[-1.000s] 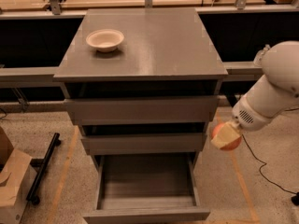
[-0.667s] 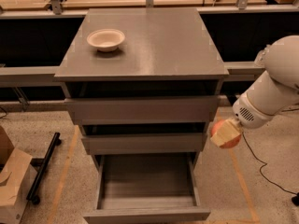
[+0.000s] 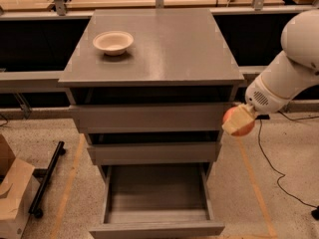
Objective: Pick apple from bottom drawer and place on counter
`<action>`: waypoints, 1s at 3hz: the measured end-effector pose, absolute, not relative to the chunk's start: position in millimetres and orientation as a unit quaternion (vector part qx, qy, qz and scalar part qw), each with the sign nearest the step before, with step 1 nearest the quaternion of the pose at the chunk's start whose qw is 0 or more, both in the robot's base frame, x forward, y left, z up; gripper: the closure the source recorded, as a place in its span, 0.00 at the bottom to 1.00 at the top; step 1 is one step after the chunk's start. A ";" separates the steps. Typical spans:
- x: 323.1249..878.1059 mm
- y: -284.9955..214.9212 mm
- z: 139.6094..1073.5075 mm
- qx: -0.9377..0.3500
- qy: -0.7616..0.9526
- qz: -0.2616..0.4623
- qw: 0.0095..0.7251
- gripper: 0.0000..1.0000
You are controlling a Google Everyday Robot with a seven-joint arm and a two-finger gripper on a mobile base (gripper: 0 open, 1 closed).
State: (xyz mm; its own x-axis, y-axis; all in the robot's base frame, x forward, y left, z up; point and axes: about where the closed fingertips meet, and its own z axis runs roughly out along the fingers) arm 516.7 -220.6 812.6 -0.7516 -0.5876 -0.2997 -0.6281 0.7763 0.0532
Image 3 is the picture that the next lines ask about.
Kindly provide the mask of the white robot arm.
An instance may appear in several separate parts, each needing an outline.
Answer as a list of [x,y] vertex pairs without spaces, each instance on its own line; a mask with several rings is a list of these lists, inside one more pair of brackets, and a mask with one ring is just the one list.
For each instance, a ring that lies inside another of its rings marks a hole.
[[245,103],[229,109],[222,129],[251,132],[258,116],[279,112],[304,90],[319,84],[319,10],[301,12],[283,28],[282,51],[248,86]]

